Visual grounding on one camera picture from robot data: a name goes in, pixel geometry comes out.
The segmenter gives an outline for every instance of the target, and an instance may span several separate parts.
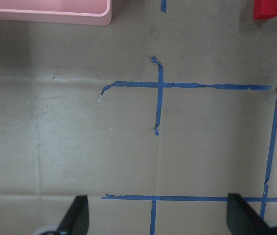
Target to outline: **pink tray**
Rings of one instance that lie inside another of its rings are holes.
[[[108,25],[112,0],[0,0],[0,20]]]

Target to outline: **red block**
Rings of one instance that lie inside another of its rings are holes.
[[[277,16],[277,0],[254,0],[254,19],[263,20]]]

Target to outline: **pink plastic bin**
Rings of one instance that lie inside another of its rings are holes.
[[[112,0],[0,0],[0,20],[108,25]]]

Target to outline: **red cube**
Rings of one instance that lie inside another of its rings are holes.
[[[277,16],[277,0],[254,0],[254,19],[263,20]]]

